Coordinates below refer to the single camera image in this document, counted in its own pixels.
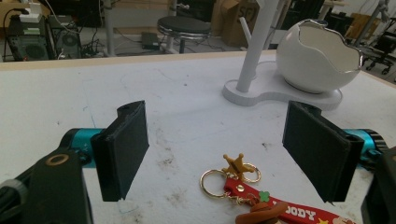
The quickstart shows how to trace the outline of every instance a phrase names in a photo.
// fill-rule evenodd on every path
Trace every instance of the white egg-shaped vase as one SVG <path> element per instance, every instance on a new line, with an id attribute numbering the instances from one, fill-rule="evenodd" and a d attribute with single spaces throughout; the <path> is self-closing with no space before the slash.
<path id="1" fill-rule="evenodd" d="M 361 52 L 337 32 L 312 20 L 293 25 L 276 50 L 279 73 L 293 87 L 311 93 L 338 90 L 361 70 Z"/>

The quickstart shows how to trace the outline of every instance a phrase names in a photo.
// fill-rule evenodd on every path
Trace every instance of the gold key ring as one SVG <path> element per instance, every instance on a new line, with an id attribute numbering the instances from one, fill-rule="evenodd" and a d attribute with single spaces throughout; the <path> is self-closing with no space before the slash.
<path id="1" fill-rule="evenodd" d="M 255 165 L 253 165 L 251 163 L 244 163 L 244 165 L 249 166 L 249 167 L 253 168 L 256 171 L 257 179 L 251 180 L 251 179 L 243 177 L 242 181 L 248 182 L 248 183 L 256 183 L 260 179 L 262 179 L 262 173 L 260 172 L 260 170 Z M 237 178 L 237 176 L 235 174 L 225 173 L 225 172 L 223 172 L 221 170 L 208 170 L 201 176 L 201 178 L 200 178 L 200 187 L 204 191 L 205 194 L 207 194 L 209 197 L 212 197 L 212 198 L 219 198 L 219 199 L 225 198 L 225 197 L 227 197 L 229 195 L 229 192 L 224 192 L 222 194 L 214 194 L 214 193 L 211 193 L 209 190 L 207 190 L 205 188 L 205 177 L 207 177 L 208 175 L 212 175 L 214 173 L 221 174 L 221 175 L 223 175 L 226 178 L 227 177 Z"/>

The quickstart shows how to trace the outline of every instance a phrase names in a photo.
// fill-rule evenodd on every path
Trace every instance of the white table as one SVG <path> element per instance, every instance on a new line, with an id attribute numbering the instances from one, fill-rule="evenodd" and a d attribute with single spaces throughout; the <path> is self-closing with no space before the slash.
<path id="1" fill-rule="evenodd" d="M 240 152 L 262 171 L 254 188 L 361 223 L 370 173 L 357 170 L 345 203 L 323 203 L 282 147 L 288 105 L 242 107 L 222 97 L 244 56 L 0 63 L 0 183 L 57 148 L 69 129 L 106 128 L 119 106 L 145 100 L 150 147 L 126 201 L 102 202 L 96 171 L 84 171 L 95 223 L 233 223 L 248 207 L 208 198 L 198 182 L 203 172 L 228 166 L 223 154 L 236 158 Z M 261 61 L 274 58 L 264 51 Z M 361 72 L 342 92 L 339 107 L 322 115 L 340 128 L 373 129 L 395 146 L 395 88 Z M 216 180 L 220 189 L 223 182 Z"/>

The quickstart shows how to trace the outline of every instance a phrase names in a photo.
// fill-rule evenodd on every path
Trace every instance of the keychain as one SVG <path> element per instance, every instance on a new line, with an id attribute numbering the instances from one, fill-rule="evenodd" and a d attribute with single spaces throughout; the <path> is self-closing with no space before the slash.
<path id="1" fill-rule="evenodd" d="M 229 167 L 206 171 L 200 179 L 200 187 L 209 197 L 228 198 L 236 204 L 251 206 L 250 213 L 236 217 L 236 224 L 275 224 L 279 219 L 289 224 L 355 224 L 352 220 L 333 213 L 296 203 L 286 203 L 270 196 L 268 191 L 254 189 L 247 183 L 260 181 L 262 174 L 253 164 L 243 163 L 243 157 L 244 155 L 240 153 L 238 158 L 233 160 L 224 155 Z M 255 172 L 257 178 L 248 179 L 244 177 L 245 172 Z M 222 194 L 213 194 L 205 188 L 205 178 L 213 174 L 223 175 L 226 178 Z"/>

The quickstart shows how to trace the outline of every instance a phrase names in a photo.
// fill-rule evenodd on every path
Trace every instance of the white lamp base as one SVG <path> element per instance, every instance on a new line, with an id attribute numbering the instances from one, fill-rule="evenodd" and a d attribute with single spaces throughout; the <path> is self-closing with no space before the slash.
<path id="1" fill-rule="evenodd" d="M 297 90 L 288 84 L 277 72 L 276 63 L 259 63 L 256 68 L 257 76 L 251 81 L 248 92 L 236 89 L 237 79 L 224 84 L 223 96 L 236 105 L 252 106 L 265 100 L 281 102 L 299 101 L 314 105 L 322 110 L 333 110 L 342 101 L 340 90 L 327 91 L 319 94 Z"/>

